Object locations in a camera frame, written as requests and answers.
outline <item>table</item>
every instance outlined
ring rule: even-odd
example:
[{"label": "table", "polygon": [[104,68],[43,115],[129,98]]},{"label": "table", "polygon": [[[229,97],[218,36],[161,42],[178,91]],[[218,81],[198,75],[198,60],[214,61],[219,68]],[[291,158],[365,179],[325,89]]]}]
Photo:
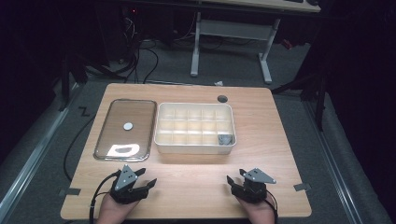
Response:
[{"label": "table", "polygon": [[[80,189],[79,195],[67,195],[61,211],[65,219],[88,219],[94,191],[100,182],[122,169],[122,161],[97,161],[93,157],[95,144],[113,100],[129,98],[153,100],[160,103],[213,103],[225,95],[233,109],[236,145],[229,155],[161,154],[151,145],[149,158],[143,162],[129,162],[133,170],[147,168],[138,182],[158,178],[128,218],[242,218],[246,213],[231,194],[226,175],[242,184],[239,169],[255,167],[276,180],[267,188],[276,196],[280,217],[307,217],[311,207],[303,190],[288,139],[276,110],[270,90],[265,88],[171,86],[143,84],[110,84],[92,125],[70,188]],[[112,181],[102,186],[110,189]],[[95,206],[99,212],[102,196]]]}]

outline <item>human hand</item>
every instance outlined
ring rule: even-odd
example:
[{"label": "human hand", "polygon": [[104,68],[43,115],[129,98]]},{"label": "human hand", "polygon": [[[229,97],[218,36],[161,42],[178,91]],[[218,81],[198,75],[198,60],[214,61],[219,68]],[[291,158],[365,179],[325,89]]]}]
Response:
[{"label": "human hand", "polygon": [[96,224],[120,224],[127,218],[128,214],[134,210],[140,201],[134,203],[122,204],[116,203],[107,193],[100,206],[99,218]]},{"label": "human hand", "polygon": [[275,214],[274,210],[268,204],[275,206],[275,202],[272,197],[267,197],[266,202],[261,203],[247,203],[244,200],[236,197],[236,200],[244,207],[247,212],[248,219],[252,224],[274,224]]}]

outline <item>tabletop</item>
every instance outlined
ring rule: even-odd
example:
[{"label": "tabletop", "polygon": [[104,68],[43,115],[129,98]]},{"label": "tabletop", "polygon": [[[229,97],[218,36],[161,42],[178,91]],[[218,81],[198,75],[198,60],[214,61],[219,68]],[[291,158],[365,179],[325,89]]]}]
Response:
[{"label": "tabletop", "polygon": [[304,0],[302,3],[286,0],[203,0],[202,2],[231,4],[246,7],[265,7],[299,12],[320,12],[319,6],[312,6],[308,4],[306,0]]},{"label": "tabletop", "polygon": [[[150,100],[160,103],[220,104],[225,95],[233,110],[236,145],[229,155],[163,154],[152,143],[149,157],[142,162],[98,161],[93,157],[95,145],[106,118],[106,112],[116,99]],[[67,195],[61,211],[65,219],[88,219],[92,196],[108,175],[128,165],[135,171],[146,168],[137,182],[157,183],[128,216],[134,218],[242,218],[247,217],[231,194],[226,176],[242,184],[239,169],[260,168],[276,184],[267,184],[278,202],[280,217],[308,217],[311,207],[290,145],[278,115],[270,90],[265,88],[177,86],[151,84],[110,84],[107,86],[90,135],[81,154],[70,188],[80,189],[79,195]],[[107,181],[102,191],[112,184]],[[97,198],[95,217],[102,196]]]}]

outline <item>lid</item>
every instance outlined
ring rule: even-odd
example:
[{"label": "lid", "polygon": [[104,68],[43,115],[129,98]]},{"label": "lid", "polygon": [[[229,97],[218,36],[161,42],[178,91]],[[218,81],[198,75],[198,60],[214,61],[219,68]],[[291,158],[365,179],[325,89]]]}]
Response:
[{"label": "lid", "polygon": [[149,157],[157,104],[119,99],[110,104],[93,156],[107,161],[144,161]]}]

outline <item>cable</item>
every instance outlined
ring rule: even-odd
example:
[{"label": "cable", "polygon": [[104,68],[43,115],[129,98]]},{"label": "cable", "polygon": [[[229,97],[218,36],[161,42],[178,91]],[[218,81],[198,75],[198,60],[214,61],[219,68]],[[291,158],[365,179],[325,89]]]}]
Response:
[{"label": "cable", "polygon": [[87,123],[85,123],[85,125],[78,131],[78,133],[76,134],[76,136],[73,138],[73,141],[70,143],[69,147],[66,150],[66,154],[64,155],[64,174],[66,175],[66,178],[71,182],[72,181],[72,177],[70,177],[69,173],[67,173],[66,170],[66,161],[67,161],[67,156],[70,152],[70,149],[72,148],[72,146],[74,145],[74,143],[76,142],[77,138],[79,137],[79,135],[82,133],[82,131],[84,131],[84,129],[88,126],[88,124],[91,123],[91,121],[93,121],[93,119],[96,117],[96,114],[93,114],[92,118],[90,118],[90,120],[87,121]]},{"label": "cable", "polygon": [[270,202],[268,202],[266,199],[264,200],[264,202],[267,203],[267,204],[271,207],[271,209],[273,210],[274,216],[275,216],[275,224],[276,224],[276,223],[277,223],[277,218],[278,218],[276,198],[274,197],[274,195],[273,195],[270,191],[267,190],[267,193],[269,193],[269,194],[271,195],[271,197],[273,198],[274,203],[275,203],[275,206],[273,206],[273,205],[272,205]]},{"label": "cable", "polygon": [[187,35],[189,35],[189,34],[191,33],[192,27],[194,26],[194,22],[195,22],[196,16],[197,16],[197,13],[195,12],[195,13],[194,13],[194,16],[192,17],[192,22],[191,22],[191,26],[190,26],[189,31],[188,31],[184,36],[182,36],[181,38],[174,39],[174,41],[183,40],[183,39],[188,39],[188,38],[194,36],[194,35],[190,35],[190,36],[187,36]]},{"label": "cable", "polygon": [[102,180],[102,182],[99,184],[98,188],[96,189],[96,192],[93,194],[92,201],[91,201],[91,207],[90,207],[90,224],[93,224],[93,212],[95,211],[96,197],[99,196],[100,194],[103,194],[103,193],[99,193],[100,188],[105,184],[105,182],[108,179],[110,179],[111,177],[114,177],[114,176],[119,176],[120,173],[121,173],[121,170],[118,170],[116,173],[113,173],[113,174],[109,175],[108,177],[106,177],[104,180]]},{"label": "cable", "polygon": [[143,84],[146,84],[146,80],[148,79],[149,75],[151,75],[151,73],[157,68],[158,61],[159,61],[158,55],[157,55],[154,51],[152,51],[151,49],[145,49],[145,50],[148,50],[148,51],[150,51],[151,53],[153,53],[154,56],[156,57],[157,61],[155,62],[155,65],[154,65],[154,67],[151,69],[151,71],[146,75],[145,79],[143,80]]}]

